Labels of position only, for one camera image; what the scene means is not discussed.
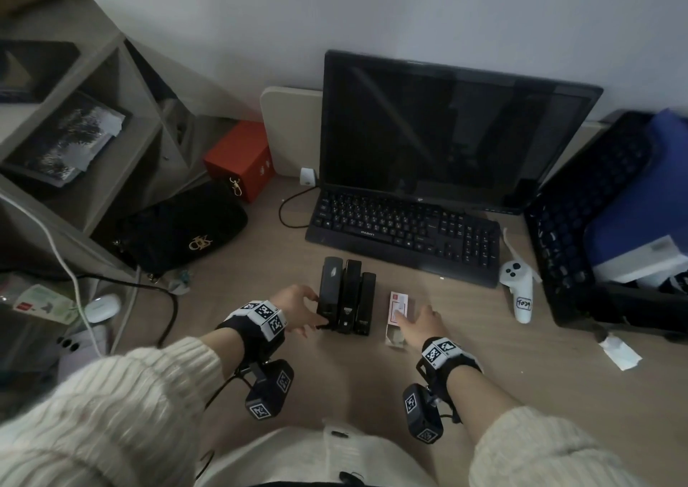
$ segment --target red box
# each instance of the red box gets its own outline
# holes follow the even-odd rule
[[[236,179],[240,197],[251,203],[274,175],[265,125],[238,122],[205,154],[203,162],[212,179]]]

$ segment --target black monitor screen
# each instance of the black monitor screen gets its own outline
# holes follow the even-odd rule
[[[328,52],[321,178],[521,211],[601,89]]]

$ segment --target black keyboard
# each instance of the black keyboard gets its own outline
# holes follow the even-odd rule
[[[322,191],[305,239],[494,288],[500,225],[440,206]]]

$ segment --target white mouse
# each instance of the white mouse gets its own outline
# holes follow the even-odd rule
[[[114,317],[121,308],[122,301],[120,298],[114,293],[109,293],[89,302],[84,308],[84,313],[86,313],[86,318],[91,324],[97,324]]]
[[[514,316],[521,324],[528,324],[532,317],[532,280],[541,283],[542,279],[512,248],[503,232],[504,243],[511,252],[512,261],[500,268],[500,283],[509,286],[514,299]]]

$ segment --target white knit sweater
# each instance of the white knit sweater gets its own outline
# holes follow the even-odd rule
[[[204,404],[221,383],[218,357],[195,338],[95,362],[0,428],[0,485],[191,486]],[[332,436],[334,428],[349,437]],[[356,471],[368,485],[434,485],[395,444],[341,425],[275,431],[216,457],[200,483],[338,483],[340,471]],[[644,484],[573,423],[529,407],[485,433],[469,480],[475,487]]]

